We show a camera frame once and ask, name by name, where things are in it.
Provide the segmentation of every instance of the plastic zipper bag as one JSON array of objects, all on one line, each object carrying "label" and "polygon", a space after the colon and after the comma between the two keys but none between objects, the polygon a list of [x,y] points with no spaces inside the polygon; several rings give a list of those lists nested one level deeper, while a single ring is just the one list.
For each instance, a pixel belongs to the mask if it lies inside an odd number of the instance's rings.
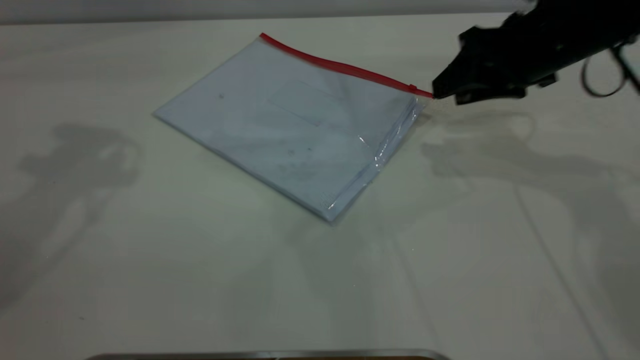
[{"label": "plastic zipper bag", "polygon": [[430,95],[263,34],[154,114],[332,221],[398,147],[415,94]]}]

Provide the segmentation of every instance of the wall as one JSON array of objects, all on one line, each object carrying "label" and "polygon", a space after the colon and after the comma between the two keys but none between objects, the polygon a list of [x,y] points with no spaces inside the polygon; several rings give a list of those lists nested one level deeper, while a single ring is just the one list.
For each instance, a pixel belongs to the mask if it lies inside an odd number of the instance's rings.
[{"label": "wall", "polygon": [[0,24],[511,12],[525,0],[4,0]]}]

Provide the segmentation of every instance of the white table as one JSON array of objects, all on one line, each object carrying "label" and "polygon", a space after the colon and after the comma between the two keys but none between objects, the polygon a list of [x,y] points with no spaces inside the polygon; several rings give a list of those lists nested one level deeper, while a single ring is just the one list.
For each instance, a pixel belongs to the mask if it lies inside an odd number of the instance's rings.
[{"label": "white table", "polygon": [[335,227],[151,116],[262,31],[428,89],[504,17],[0,28],[0,358],[639,358],[630,87],[589,98],[575,65],[521,101],[433,104]]}]

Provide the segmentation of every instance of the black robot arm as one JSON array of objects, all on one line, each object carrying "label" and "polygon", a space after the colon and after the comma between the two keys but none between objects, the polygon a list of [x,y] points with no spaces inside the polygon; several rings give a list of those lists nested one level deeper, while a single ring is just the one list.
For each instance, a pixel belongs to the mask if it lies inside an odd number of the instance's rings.
[{"label": "black robot arm", "polygon": [[519,99],[528,86],[555,83],[556,71],[606,49],[640,94],[621,55],[638,34],[640,0],[539,0],[535,9],[511,14],[499,28],[474,26],[460,34],[460,53],[433,80],[433,95],[455,95],[458,104]]}]

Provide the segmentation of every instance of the red zipper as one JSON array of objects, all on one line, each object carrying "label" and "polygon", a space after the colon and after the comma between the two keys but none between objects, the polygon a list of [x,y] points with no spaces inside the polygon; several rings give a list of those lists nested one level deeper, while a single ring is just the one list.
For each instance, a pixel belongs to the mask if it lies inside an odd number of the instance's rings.
[{"label": "red zipper", "polygon": [[347,65],[345,63],[339,63],[337,61],[318,58],[317,56],[303,53],[302,51],[295,50],[292,47],[286,46],[285,44],[275,40],[274,38],[270,37],[265,33],[260,34],[260,37],[264,41],[277,47],[278,49],[284,51],[285,53],[289,53],[293,56],[301,58],[302,60],[308,61],[324,69],[340,72],[341,74],[351,75],[351,76],[355,76],[357,78],[361,78],[369,81],[373,81],[374,83],[386,85],[386,86],[389,86],[390,88],[398,89],[404,92],[409,92],[411,94],[425,96],[431,99],[433,98],[432,93],[426,92],[424,90],[420,90],[415,85],[407,85],[407,84],[401,83],[398,80],[388,78],[384,75],[380,75],[369,70],[361,69],[359,67],[355,67],[352,65]]}]

